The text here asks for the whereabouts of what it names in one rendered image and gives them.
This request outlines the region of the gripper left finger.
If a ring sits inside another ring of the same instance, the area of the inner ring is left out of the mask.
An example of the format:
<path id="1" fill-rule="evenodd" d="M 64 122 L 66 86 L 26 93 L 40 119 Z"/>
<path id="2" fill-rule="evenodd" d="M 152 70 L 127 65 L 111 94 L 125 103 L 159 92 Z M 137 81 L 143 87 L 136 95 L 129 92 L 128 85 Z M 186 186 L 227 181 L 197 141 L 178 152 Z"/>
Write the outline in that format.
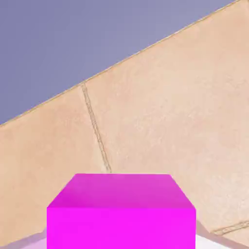
<path id="1" fill-rule="evenodd" d="M 18 241 L 12 242 L 1 249 L 47 249 L 47 228 Z"/>

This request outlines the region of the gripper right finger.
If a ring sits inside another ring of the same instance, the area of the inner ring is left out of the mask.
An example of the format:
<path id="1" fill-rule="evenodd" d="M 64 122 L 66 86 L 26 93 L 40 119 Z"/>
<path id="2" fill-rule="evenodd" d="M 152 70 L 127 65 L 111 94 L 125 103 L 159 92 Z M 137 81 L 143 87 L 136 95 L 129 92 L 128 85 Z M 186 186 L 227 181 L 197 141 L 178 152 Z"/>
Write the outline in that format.
<path id="1" fill-rule="evenodd" d="M 244 249 L 244 245 L 208 232 L 197 220 L 196 249 Z"/>

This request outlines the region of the small magenta cube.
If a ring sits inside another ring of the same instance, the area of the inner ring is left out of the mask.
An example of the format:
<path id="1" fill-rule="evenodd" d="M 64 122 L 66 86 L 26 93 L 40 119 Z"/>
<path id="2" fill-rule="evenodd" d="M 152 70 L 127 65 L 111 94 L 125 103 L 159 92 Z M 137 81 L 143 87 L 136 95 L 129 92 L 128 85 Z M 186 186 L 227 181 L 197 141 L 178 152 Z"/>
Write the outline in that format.
<path id="1" fill-rule="evenodd" d="M 47 207 L 47 249 L 196 249 L 196 209 L 167 174 L 76 174 Z"/>

